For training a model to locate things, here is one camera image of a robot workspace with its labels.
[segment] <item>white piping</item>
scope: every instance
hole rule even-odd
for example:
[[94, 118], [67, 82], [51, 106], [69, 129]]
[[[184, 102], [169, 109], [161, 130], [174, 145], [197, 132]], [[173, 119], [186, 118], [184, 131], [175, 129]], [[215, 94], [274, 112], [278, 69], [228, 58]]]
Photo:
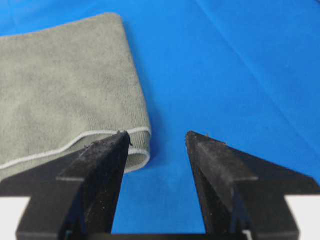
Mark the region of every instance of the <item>white piping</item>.
[[[135, 134], [135, 133], [139, 133], [139, 132], [148, 132], [151, 135], [151, 129], [149, 127], [146, 127], [146, 126], [132, 128], [132, 129], [127, 130], [127, 132], [128, 132], [128, 134]], [[45, 157], [49, 157], [49, 156], [52, 156], [52, 155], [57, 155], [57, 154], [63, 153], [67, 149], [71, 148], [76, 142], [78, 142], [79, 140], [81, 140], [81, 139], [83, 139], [85, 137], [88, 137], [88, 136], [102, 135], [102, 134], [114, 135], [114, 134], [117, 134], [117, 133], [118, 133], [118, 131], [114, 131], [114, 130], [85, 131], [85, 132], [81, 133], [79, 136], [77, 136], [75, 139], [70, 141], [68, 144], [66, 144], [65, 146], [63, 146], [63, 147], [61, 147], [59, 149], [55, 149], [55, 150], [51, 150], [51, 151], [46, 151], [46, 152], [42, 152], [42, 153], [33, 154], [33, 155], [30, 155], [30, 156], [25, 156], [25, 157], [18, 158], [16, 160], [13, 160], [13, 161], [10, 161], [10, 162], [7, 162], [7, 163], [4, 163], [4, 164], [0, 165], [0, 170], [13, 167], [14, 165], [17, 165], [17, 164], [29, 162], [31, 160], [45, 158]], [[146, 165], [147, 162], [150, 159], [150, 154], [146, 150], [143, 150], [143, 149], [131, 148], [131, 149], [129, 149], [129, 154], [130, 155], [132, 155], [132, 154], [146, 155], [147, 161], [143, 162], [143, 163], [145, 163], [144, 165]]]
[[242, 230], [242, 233], [246, 235], [247, 240], [253, 240], [250, 230]]

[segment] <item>white surface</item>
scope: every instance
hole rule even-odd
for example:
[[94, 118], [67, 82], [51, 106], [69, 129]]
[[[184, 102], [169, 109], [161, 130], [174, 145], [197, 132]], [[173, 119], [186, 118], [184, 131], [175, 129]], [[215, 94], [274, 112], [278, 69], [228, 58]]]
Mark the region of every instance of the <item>white surface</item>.
[[299, 240], [320, 240], [320, 195], [286, 195], [300, 231]]
[[0, 197], [0, 239], [16, 240], [16, 231], [30, 197]]

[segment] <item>folded towel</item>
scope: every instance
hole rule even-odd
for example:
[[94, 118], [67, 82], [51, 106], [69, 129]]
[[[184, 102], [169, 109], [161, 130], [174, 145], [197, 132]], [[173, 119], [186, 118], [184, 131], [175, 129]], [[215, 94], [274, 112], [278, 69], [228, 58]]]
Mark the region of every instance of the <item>folded towel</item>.
[[0, 37], [0, 181], [126, 130], [125, 172], [150, 159], [150, 122], [120, 16]]

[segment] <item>blue surface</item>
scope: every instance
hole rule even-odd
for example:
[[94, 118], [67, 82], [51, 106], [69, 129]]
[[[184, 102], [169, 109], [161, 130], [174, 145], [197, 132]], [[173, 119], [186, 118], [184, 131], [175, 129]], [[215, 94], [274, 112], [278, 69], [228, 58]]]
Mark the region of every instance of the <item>blue surface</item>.
[[205, 231], [188, 130], [320, 182], [317, 1], [8, 0], [0, 35], [103, 12], [123, 17], [153, 130], [151, 162], [123, 178], [114, 233]]

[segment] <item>fabric fold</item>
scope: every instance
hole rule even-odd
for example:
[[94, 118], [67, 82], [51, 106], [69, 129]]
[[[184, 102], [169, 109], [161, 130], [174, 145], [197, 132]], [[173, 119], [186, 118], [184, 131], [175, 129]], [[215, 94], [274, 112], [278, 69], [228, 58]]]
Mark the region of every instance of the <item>fabric fold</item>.
[[122, 19], [104, 13], [0, 37], [0, 180], [128, 131], [126, 172], [150, 159], [146, 102]]

